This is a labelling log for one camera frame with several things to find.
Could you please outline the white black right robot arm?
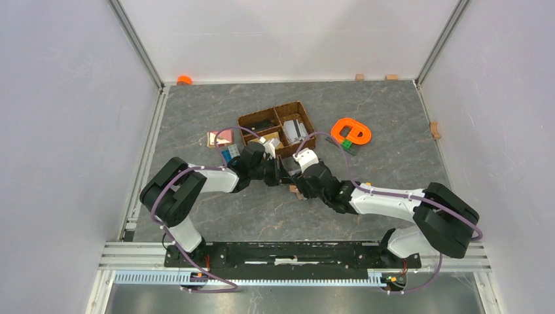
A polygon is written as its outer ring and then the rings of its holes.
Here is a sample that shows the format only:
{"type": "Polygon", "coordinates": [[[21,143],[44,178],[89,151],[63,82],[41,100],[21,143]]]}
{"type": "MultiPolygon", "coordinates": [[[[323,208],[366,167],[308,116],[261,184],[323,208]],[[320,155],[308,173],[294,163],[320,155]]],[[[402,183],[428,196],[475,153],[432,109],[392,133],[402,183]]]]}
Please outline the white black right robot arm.
{"type": "Polygon", "coordinates": [[[479,214],[443,184],[395,190],[339,181],[318,159],[302,162],[288,158],[285,168],[303,196],[319,198],[337,213],[380,215],[409,222],[409,227],[394,228],[382,238],[378,259],[387,267],[416,253],[460,259],[471,242],[483,237],[479,214]]]}

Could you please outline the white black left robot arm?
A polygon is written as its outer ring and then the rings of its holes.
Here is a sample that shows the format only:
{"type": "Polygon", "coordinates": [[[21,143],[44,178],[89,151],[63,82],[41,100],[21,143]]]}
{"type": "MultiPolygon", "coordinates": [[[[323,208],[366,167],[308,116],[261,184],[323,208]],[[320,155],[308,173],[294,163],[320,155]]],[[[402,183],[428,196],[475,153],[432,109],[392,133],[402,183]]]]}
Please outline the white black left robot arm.
{"type": "Polygon", "coordinates": [[[249,143],[224,166],[197,166],[179,157],[171,158],[142,189],[139,200],[152,220],[181,248],[182,260],[194,267],[206,257],[204,239],[189,217],[199,195],[238,193],[252,181],[262,181],[266,186],[291,183],[280,157],[260,143],[249,143]]]}

